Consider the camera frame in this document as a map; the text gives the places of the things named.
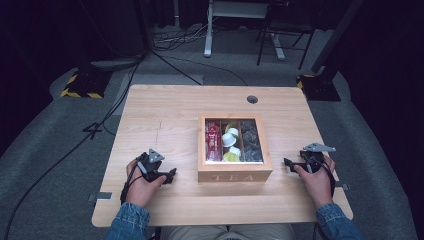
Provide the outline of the pile of dark clear packets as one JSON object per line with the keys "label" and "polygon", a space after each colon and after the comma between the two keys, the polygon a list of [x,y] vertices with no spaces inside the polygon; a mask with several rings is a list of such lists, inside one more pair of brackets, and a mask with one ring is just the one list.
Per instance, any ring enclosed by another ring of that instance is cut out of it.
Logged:
{"label": "pile of dark clear packets", "polygon": [[240,122],[246,162],[262,162],[263,156],[256,123],[253,120]]}

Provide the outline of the black chair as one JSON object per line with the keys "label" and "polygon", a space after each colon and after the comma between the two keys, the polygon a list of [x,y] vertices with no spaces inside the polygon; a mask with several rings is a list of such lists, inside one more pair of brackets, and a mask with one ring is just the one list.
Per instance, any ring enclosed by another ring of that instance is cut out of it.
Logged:
{"label": "black chair", "polygon": [[271,0],[266,8],[263,25],[256,41],[260,49],[256,65],[259,66],[267,35],[296,36],[290,50],[302,51],[298,69],[301,69],[314,36],[320,10],[314,0]]}

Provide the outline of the black yellow striped stand base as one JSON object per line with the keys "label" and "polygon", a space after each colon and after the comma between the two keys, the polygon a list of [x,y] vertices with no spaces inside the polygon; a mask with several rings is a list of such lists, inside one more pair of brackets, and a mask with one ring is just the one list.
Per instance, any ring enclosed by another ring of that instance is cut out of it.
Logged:
{"label": "black yellow striped stand base", "polygon": [[302,90],[308,101],[341,101],[334,84],[318,75],[299,75],[296,77],[296,86]]}
{"label": "black yellow striped stand base", "polygon": [[69,78],[60,96],[101,99],[105,96],[111,76],[112,73],[107,71],[85,73],[76,70]]}

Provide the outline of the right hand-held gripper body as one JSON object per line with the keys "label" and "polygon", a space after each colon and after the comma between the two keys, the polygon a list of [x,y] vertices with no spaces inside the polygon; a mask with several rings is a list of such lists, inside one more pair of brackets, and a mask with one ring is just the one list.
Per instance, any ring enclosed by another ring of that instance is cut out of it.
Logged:
{"label": "right hand-held gripper body", "polygon": [[335,152],[335,147],[326,146],[319,143],[312,143],[304,146],[300,151],[301,158],[305,161],[304,169],[309,173],[317,172],[324,163],[324,152]]}

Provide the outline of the white desk frame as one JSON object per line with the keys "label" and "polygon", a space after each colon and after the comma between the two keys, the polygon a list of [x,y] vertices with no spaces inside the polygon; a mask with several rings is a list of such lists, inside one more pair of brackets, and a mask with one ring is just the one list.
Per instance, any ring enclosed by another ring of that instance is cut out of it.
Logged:
{"label": "white desk frame", "polygon": [[231,0],[208,0],[207,32],[203,55],[212,56],[213,20],[215,17],[264,19],[268,4]]}

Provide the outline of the dark slanted stand pole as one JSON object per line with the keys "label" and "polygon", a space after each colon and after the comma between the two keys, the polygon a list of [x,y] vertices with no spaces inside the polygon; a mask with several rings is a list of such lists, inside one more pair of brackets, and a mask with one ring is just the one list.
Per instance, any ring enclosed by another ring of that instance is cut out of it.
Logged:
{"label": "dark slanted stand pole", "polygon": [[355,17],[356,13],[360,9],[363,2],[364,0],[353,0],[350,3],[346,12],[344,13],[343,17],[341,18],[340,22],[335,28],[332,36],[329,38],[323,50],[321,51],[316,61],[312,65],[311,67],[312,72],[318,73],[321,67],[328,62],[332,51],[336,48],[337,43],[342,38],[343,33],[348,28],[349,24],[351,23],[352,19]]}

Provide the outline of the person's legs beige trousers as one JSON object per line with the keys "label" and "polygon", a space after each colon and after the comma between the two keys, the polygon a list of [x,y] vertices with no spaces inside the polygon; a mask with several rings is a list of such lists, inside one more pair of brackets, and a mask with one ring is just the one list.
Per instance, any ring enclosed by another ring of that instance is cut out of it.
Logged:
{"label": "person's legs beige trousers", "polygon": [[290,224],[172,226],[161,229],[160,240],[295,240]]}

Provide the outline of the pile of red sachets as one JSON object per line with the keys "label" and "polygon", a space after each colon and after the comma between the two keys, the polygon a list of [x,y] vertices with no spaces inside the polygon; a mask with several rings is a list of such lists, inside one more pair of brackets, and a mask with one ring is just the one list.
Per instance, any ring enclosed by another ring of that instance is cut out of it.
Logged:
{"label": "pile of red sachets", "polygon": [[206,160],[221,160],[221,134],[220,127],[216,121],[207,121],[205,130]]}

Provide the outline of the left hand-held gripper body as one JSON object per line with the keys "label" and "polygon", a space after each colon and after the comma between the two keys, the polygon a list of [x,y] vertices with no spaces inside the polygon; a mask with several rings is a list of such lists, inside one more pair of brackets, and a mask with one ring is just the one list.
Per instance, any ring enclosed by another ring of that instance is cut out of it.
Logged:
{"label": "left hand-held gripper body", "polygon": [[164,159],[164,156],[150,149],[148,153],[144,152],[136,158],[136,164],[140,168],[143,178],[148,182],[153,182],[160,176],[169,178],[168,172],[159,172],[159,167]]}

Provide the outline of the person's left hand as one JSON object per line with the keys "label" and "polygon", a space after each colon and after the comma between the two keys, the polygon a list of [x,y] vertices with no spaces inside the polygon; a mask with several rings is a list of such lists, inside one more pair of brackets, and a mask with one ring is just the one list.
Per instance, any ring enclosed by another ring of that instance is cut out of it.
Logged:
{"label": "person's left hand", "polygon": [[127,165],[127,175],[129,177],[129,189],[126,195],[126,201],[140,207],[146,207],[148,205],[156,190],[166,180],[165,176],[161,176],[153,182],[146,181],[135,160]]}

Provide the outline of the wooden box with window lid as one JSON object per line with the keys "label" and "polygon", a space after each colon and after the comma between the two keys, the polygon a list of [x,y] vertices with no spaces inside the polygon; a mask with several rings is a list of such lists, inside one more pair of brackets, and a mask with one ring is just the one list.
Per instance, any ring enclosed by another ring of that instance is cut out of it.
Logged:
{"label": "wooden box with window lid", "polygon": [[[242,132],[240,122],[243,120],[253,120],[256,123],[258,136],[263,156],[262,162],[246,162],[244,155],[244,146],[242,141]],[[206,139],[205,130],[207,121],[216,121],[220,127],[221,134],[221,160],[206,160]],[[241,150],[239,162],[225,162],[223,155],[229,152],[230,147],[224,147],[222,136],[225,133],[225,127],[230,122],[236,122],[236,129],[239,131],[239,137],[233,145]],[[234,115],[234,114],[203,114],[199,117],[198,131],[198,181],[199,182],[266,182],[273,171],[272,161],[268,150],[268,144],[265,137],[263,121],[260,115]]]}

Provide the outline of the person's right hand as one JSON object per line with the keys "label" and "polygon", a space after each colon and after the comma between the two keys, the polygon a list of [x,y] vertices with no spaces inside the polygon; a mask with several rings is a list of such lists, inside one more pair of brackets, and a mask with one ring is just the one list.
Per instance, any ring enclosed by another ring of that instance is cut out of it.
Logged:
{"label": "person's right hand", "polygon": [[316,208],[333,202],[330,177],[324,168],[320,168],[313,174],[300,169],[297,173],[303,180]]}

